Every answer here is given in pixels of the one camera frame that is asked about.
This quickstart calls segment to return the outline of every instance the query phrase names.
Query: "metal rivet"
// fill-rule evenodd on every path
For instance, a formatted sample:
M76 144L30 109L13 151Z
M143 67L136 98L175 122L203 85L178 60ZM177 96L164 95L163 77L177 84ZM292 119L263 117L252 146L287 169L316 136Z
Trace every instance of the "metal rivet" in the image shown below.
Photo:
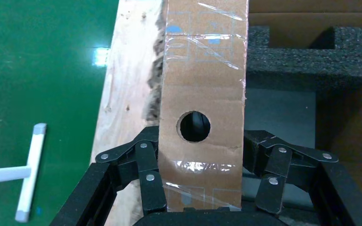
M146 180L152 181L152 180L154 180L154 179L155 179L155 176L153 176L152 174L146 175Z
M272 185L277 185L277 184L278 184L278 181L277 181L276 178L269 178L269 182L270 182L270 184L272 184Z
M332 159L332 156L328 153L323 153L322 156L326 159Z

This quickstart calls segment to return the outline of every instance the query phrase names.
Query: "circular hole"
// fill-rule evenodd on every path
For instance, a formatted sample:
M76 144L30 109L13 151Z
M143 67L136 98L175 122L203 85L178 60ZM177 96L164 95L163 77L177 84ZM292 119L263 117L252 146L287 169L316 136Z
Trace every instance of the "circular hole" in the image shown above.
M185 113L178 122L178 132L187 141L202 141L210 132L209 119L200 112Z

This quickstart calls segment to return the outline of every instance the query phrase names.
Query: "blue marking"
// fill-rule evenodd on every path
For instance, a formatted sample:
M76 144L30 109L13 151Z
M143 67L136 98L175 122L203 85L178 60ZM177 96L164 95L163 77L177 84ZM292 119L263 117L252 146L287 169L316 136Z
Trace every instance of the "blue marking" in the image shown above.
M41 207L37 207L37 215L40 216L42 214L42 209Z
M182 30L177 25L171 25L166 28L166 32L182 32Z
M220 39L209 39L209 44L219 45Z

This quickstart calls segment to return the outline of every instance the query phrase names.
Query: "gray end cap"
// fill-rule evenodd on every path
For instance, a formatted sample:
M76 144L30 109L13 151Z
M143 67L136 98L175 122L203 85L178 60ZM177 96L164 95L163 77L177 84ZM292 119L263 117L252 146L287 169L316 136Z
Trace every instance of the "gray end cap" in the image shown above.
M33 134L45 134L46 132L46 123L38 123L34 126Z
M20 223L27 223L29 215L30 215L30 212L24 212L24 211L18 210L16 212L15 220Z

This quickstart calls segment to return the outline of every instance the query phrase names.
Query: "clear packing tape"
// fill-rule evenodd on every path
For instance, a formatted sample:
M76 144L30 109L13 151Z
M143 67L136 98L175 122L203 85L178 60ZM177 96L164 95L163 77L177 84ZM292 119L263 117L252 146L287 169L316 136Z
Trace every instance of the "clear packing tape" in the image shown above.
M237 170L236 166L232 164L194 161L173 161L172 163L177 168L177 170L179 170L179 172L181 172L186 177L206 172L210 172L210 174L218 173L224 176L226 174L235 173L234 171ZM205 187L179 185L166 180L163 180L163 187L165 188L166 197L169 201L179 201L185 208L193 207L196 209L216 209L218 207L229 207L231 211L241 210L239 207L224 202L221 199L221 195L228 195L229 193L238 192L232 189L213 188L210 191ZM171 206L167 206L167 211L175 212L182 210L179 208L172 208Z
M247 0L168 0L158 165L168 211L239 210L247 59ZM185 113L210 121L189 142Z

